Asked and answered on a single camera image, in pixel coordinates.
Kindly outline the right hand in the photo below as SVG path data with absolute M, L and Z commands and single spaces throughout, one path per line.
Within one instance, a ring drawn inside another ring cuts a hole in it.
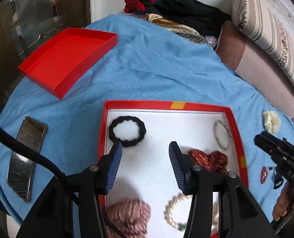
M 278 221 L 280 217 L 286 215 L 289 204 L 291 203 L 290 191 L 293 190 L 290 189 L 288 182 L 286 182 L 273 208 L 272 216 L 274 221 Z

